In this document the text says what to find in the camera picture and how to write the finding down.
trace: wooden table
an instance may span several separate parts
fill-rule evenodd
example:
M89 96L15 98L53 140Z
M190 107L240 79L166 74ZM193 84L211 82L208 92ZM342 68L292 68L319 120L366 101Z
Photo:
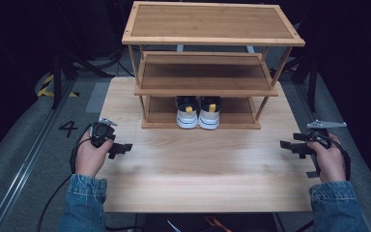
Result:
M132 77L113 78L100 114L118 123L117 142L133 143L98 174L108 180L106 212L311 210L308 189L320 181L306 175L311 159L279 147L299 131L279 82L260 130L142 129L134 87Z

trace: denim jacket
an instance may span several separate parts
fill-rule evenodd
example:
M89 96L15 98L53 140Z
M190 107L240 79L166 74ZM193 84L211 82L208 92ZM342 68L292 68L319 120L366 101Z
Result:
M59 231L105 231L106 180L72 175ZM309 190L315 231L368 231L350 182L331 182Z
M351 182L329 182L309 190L315 231L368 231Z
M107 181L104 179L73 174L59 231L105 231L103 203L106 189Z

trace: person's left hand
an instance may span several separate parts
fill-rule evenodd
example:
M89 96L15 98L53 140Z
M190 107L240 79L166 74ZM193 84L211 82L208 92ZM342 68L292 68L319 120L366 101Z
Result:
M75 172L79 175L95 178L104 164L106 154L113 145L113 141L108 139L96 148L90 142L89 132L86 131L80 142L82 143L77 150Z

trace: shoe rack shelf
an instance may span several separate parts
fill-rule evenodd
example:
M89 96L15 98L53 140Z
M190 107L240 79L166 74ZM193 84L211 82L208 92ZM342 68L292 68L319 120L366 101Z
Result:
M175 96L220 96L219 129L260 129L260 115L293 46L304 46L276 5L134 2L122 39L128 45L142 128L177 129ZM262 53L145 51L144 44L263 46ZM133 46L140 47L136 62ZM271 77L266 57L285 46ZM254 105L253 97L262 97Z

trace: sneaker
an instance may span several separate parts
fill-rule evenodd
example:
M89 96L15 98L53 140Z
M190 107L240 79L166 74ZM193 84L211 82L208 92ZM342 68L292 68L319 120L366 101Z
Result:
M198 124L201 128L215 130L219 126L221 97L202 97Z
M192 129L197 126L198 101L195 96L177 96L177 125L182 129Z

